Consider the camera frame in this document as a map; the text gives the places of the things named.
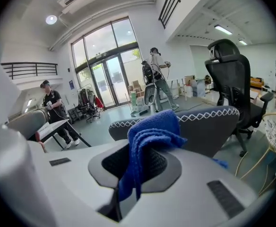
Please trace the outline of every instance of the white zigzag stitching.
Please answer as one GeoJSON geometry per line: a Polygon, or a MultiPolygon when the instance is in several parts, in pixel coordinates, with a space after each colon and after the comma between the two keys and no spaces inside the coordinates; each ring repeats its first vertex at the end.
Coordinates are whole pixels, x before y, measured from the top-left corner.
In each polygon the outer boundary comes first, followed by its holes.
{"type": "Polygon", "coordinates": [[[211,113],[204,113],[204,114],[197,114],[197,115],[193,115],[191,114],[190,116],[186,116],[186,115],[183,115],[181,118],[180,117],[177,117],[179,121],[182,121],[182,122],[186,122],[187,120],[190,120],[190,121],[194,121],[194,120],[201,120],[203,118],[205,119],[208,119],[209,117],[211,118],[214,118],[216,116],[220,117],[220,116],[225,116],[225,115],[239,115],[239,111],[238,109],[234,108],[234,109],[223,109],[223,111],[221,110],[218,110],[218,111],[212,111],[211,113]]]}
{"type": "Polygon", "coordinates": [[[121,122],[121,123],[119,123],[119,122],[117,122],[117,123],[112,123],[112,124],[110,125],[109,129],[110,129],[110,128],[115,128],[115,127],[118,128],[118,127],[125,127],[125,126],[133,126],[134,124],[138,123],[139,121],[141,121],[141,119],[138,119],[137,121],[132,120],[131,122],[126,121],[126,122],[121,122]]]}

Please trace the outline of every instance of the shoe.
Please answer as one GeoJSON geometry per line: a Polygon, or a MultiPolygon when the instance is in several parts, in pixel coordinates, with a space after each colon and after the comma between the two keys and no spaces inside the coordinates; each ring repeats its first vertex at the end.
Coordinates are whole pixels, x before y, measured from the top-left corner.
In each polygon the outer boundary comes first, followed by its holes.
{"type": "Polygon", "coordinates": [[[176,104],[176,106],[174,108],[172,108],[172,109],[176,110],[177,108],[179,108],[179,104],[176,104]]]}
{"type": "Polygon", "coordinates": [[[74,143],[75,143],[75,146],[79,145],[80,139],[75,140],[74,143]]]}
{"type": "Polygon", "coordinates": [[[68,144],[67,144],[67,149],[69,149],[71,147],[71,145],[73,144],[73,141],[71,140],[68,144]]]}

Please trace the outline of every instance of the man in black shirt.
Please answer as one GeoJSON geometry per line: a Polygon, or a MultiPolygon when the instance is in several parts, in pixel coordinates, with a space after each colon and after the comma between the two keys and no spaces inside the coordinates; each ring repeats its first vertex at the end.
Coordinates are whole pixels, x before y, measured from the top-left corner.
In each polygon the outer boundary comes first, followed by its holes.
{"type": "MultiPolygon", "coordinates": [[[[43,106],[50,114],[50,123],[68,119],[66,113],[62,109],[62,101],[59,92],[51,90],[51,86],[48,80],[44,81],[40,87],[44,88],[46,93],[43,98],[43,106]]],[[[65,129],[69,132],[69,135],[73,138],[75,145],[77,146],[80,143],[78,137],[73,133],[72,129],[68,125],[66,125],[65,129]]],[[[66,141],[67,149],[69,149],[73,141],[68,137],[65,129],[61,129],[57,133],[66,141]]]]}

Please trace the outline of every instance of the white duct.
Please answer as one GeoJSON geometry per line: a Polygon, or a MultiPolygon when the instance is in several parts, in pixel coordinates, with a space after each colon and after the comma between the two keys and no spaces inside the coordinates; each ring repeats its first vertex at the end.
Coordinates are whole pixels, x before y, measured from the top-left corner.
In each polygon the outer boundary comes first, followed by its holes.
{"type": "Polygon", "coordinates": [[[55,43],[49,48],[50,51],[54,50],[54,47],[59,45],[62,45],[68,38],[71,37],[71,35],[80,29],[82,26],[86,25],[88,22],[92,21],[93,19],[96,19],[100,16],[118,11],[120,9],[134,7],[134,6],[141,6],[141,5],[152,5],[155,4],[155,0],[134,0],[134,1],[128,1],[124,3],[120,3],[117,5],[114,5],[112,7],[109,7],[107,9],[98,11],[94,13],[91,16],[86,17],[85,19],[81,20],[77,24],[75,24],[73,27],[71,27],[67,32],[65,32],[58,40],[55,41],[55,43]]]}

